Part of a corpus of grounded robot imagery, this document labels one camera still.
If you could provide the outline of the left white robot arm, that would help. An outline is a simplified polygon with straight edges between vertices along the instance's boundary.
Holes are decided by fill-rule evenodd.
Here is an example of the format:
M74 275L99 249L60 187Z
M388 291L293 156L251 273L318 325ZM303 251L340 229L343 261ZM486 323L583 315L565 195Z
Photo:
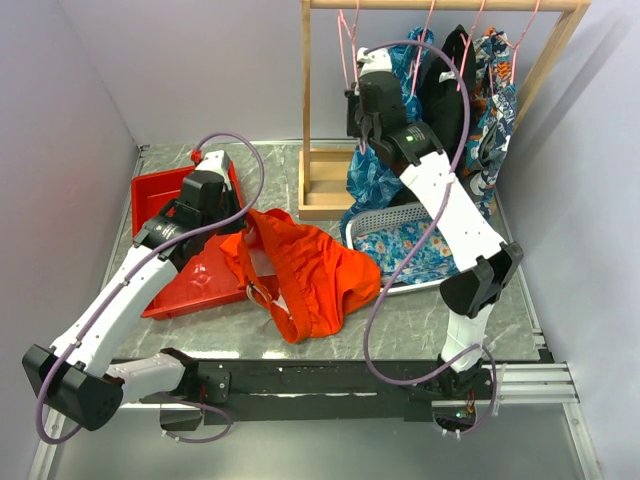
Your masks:
M198 363L179 350L122 364L113 358L155 297L213 237L238 232L246 211L233 164L204 160L191 169L178 195L142 225L120 270L81 317L50 346L32 345L24 354L36 413L51 408L95 431L124 403L159 394L179 402L198 397Z

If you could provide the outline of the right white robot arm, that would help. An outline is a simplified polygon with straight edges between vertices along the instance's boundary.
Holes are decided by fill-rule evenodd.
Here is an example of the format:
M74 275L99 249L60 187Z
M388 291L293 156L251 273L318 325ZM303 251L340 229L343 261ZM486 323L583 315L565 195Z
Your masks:
M458 269L439 285L449 309L440 364L413 379L384 375L372 358L365 363L379 380L394 386L423 384L438 378L440 391L460 398L473 385L482 356L486 326L502 289L523 259L518 243L508 243L474 205L449 158L424 122L408 123L399 80L389 71L372 71L359 78L360 106L356 118L361 135L377 156L419 200L432 219L420 238L425 243L439 231Z

